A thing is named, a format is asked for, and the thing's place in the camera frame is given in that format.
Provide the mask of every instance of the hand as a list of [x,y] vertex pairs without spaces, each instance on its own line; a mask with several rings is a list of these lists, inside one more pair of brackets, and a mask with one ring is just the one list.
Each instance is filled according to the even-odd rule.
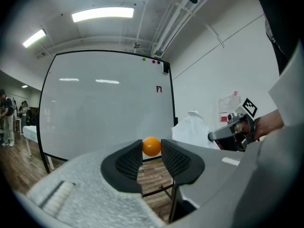
[[[256,131],[254,140],[258,140],[260,137],[271,133],[273,130],[280,129],[284,126],[282,117],[278,110],[261,116],[255,120]],[[242,130],[245,133],[249,132],[249,126],[247,122],[242,122]]]

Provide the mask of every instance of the ceiling light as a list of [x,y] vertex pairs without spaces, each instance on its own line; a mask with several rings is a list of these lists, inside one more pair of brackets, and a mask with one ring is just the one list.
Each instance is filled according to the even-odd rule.
[[96,79],[95,81],[99,83],[119,84],[118,81],[114,81],[114,80]]
[[46,34],[44,32],[43,29],[41,29],[40,31],[38,31],[35,35],[31,36],[30,38],[28,38],[23,45],[27,48],[29,47],[31,44],[33,44],[36,40],[39,40],[41,37],[44,37]]
[[60,81],[79,81],[78,78],[60,78]]
[[82,11],[79,13],[72,14],[74,22],[94,19],[94,18],[104,18],[104,17],[124,17],[132,18],[134,9],[131,8],[99,8],[99,9],[90,9]]

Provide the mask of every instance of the whiteboard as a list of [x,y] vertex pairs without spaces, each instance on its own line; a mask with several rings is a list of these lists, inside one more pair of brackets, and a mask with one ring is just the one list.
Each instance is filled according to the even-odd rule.
[[69,160],[149,136],[171,139],[171,74],[152,61],[116,51],[56,55],[39,105],[43,153]]

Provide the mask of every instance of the whiteboard frame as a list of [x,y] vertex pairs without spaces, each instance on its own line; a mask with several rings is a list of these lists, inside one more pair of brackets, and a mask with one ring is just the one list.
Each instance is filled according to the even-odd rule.
[[[45,85],[45,82],[46,82],[47,77],[48,77],[48,73],[49,73],[49,71],[50,71],[50,69],[52,67],[52,64],[53,64],[56,56],[63,55],[63,54],[69,54],[69,53],[75,53],[75,52],[92,52],[92,51],[115,52],[115,53],[130,54],[130,55],[134,55],[134,56],[149,58],[149,59],[152,59],[152,60],[155,60],[155,61],[160,61],[160,62],[163,62],[164,64],[166,64],[169,67],[169,76],[170,76],[170,85],[171,85],[171,96],[172,96],[172,108],[173,108],[173,126],[175,126],[178,123],[178,120],[177,120],[177,118],[175,116],[174,93],[173,93],[173,84],[172,84],[172,76],[171,76],[171,67],[170,67],[170,63],[169,62],[163,61],[163,60],[158,59],[158,58],[141,55],[141,54],[136,54],[136,53],[132,53],[132,52],[125,52],[125,51],[116,51],[116,50],[75,50],[75,51],[68,51],[68,52],[58,53],[58,54],[56,54],[54,56],[54,58],[53,58],[53,60],[51,62],[51,65],[49,66],[49,68],[47,70],[46,77],[45,77],[45,79],[43,81],[43,86],[42,86],[42,90],[41,90],[41,94],[40,94],[40,100],[39,100],[39,115],[38,115],[38,118],[36,120],[36,124],[37,124],[37,139],[38,139],[39,151],[40,151],[40,155],[41,155],[41,159],[43,161],[44,167],[45,167],[45,169],[47,170],[48,173],[50,173],[50,170],[48,168],[48,164],[47,164],[45,155],[49,156],[49,157],[52,157],[52,158],[55,158],[55,159],[58,159],[58,160],[61,160],[61,161],[68,161],[67,159],[63,159],[63,158],[60,158],[58,156],[54,156],[54,155],[45,153],[43,151],[42,144],[41,144],[40,125],[39,125],[39,122],[40,122],[40,106],[41,106],[41,98],[42,98],[42,94],[43,94],[43,89],[44,89],[44,85]],[[149,159],[143,160],[143,162],[144,161],[150,161],[150,160],[158,159],[160,157],[162,157],[162,156],[157,156],[157,157],[154,157],[154,158],[149,158]]]

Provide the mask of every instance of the wooden floor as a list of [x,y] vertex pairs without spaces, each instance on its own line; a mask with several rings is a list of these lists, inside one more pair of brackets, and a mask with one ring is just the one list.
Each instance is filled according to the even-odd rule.
[[[35,142],[29,141],[32,156],[29,156],[24,137],[16,135],[15,142],[12,148],[0,145],[0,168],[11,188],[26,194],[47,172]],[[52,161],[54,167],[63,164],[54,158]],[[139,168],[137,182],[141,184],[143,194],[158,190],[161,185],[166,187],[172,184],[171,176],[161,159],[143,162]],[[171,199],[164,191],[143,199],[163,221],[168,223]]]

